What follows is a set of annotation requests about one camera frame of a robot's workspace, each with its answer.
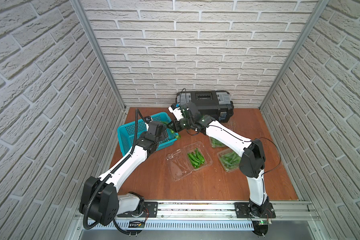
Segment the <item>small green pepper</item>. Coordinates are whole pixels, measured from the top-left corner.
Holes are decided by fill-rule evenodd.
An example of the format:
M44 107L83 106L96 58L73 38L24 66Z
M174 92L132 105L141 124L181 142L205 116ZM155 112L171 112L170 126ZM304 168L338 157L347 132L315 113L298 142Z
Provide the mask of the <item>small green pepper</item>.
M178 133L176 133L174 130L167 129L167 132L168 132L168 137L170 140L173 140L173 139L178 140L181 138L181 136Z

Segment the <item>teal plastic perforated basket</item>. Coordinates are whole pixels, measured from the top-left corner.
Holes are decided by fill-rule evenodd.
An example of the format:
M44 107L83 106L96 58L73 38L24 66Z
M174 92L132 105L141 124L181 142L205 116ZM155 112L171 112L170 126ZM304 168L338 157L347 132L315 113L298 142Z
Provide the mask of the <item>teal plastic perforated basket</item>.
M171 118L169 115L165 112L160 112L154 115L151 115L152 120L162 123L169 123L171 122ZM139 138L141 133L147 130L146 123L139 119L138 120L138 133L137 137ZM118 140L120 144L120 150L123 156L125 156L130 148L133 145L134 142L134 136L135 136L135 121L130 122L128 124L122 125L117 129L118 132ZM164 141L160 142L157 151L160 151L164 148L167 148L174 144L176 139L170 140L169 137L167 137Z

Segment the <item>clear clamshell container with peppers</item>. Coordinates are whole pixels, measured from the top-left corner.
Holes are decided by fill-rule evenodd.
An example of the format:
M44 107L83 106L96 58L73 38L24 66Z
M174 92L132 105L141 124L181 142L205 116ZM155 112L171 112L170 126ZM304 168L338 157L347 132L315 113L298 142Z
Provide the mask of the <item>clear clamshell container with peppers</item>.
M212 165L213 161L202 142L192 143L166 156L168 169L174 182L177 182L193 172Z

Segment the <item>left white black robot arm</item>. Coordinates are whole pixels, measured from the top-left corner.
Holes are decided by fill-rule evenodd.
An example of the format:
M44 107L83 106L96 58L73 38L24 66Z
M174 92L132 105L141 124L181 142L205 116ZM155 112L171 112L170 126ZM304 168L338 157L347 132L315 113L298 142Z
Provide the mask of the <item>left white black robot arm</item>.
M79 207L84 229L106 226L120 214L139 217L145 211L144 197L136 193L119 196L118 192L130 174L157 150L159 142L168 137L167 125L151 121L147 126L147 131L135 136L133 146L120 161L99 177L85 181Z

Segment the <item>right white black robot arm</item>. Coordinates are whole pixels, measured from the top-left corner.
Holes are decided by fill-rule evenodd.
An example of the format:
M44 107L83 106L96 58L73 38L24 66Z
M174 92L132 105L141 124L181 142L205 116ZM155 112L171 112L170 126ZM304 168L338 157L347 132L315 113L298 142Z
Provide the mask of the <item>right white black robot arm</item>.
M261 140L245 138L215 118L202 115L194 103L172 104L169 111L176 118L168 124L171 130L176 133L183 130L202 133L220 141L241 158L239 169L247 177L250 190L249 211L255 218L261 217L269 204L264 181L266 158Z

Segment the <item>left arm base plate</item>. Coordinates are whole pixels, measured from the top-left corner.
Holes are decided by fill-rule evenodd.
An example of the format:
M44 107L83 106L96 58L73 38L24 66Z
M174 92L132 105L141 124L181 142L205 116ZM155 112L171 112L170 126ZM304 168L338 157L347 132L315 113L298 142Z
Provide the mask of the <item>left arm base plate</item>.
M144 204L139 204L138 208L133 212L125 212L117 215L118 218L156 218L158 212L158 202L148 201Z

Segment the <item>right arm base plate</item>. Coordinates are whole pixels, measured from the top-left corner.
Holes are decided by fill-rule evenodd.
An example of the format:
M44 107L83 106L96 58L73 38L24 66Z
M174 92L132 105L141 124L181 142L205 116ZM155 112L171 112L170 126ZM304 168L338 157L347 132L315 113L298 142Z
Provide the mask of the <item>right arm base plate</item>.
M250 202L235 202L234 207L238 219L276 218L276 211L269 202L265 202L260 207Z

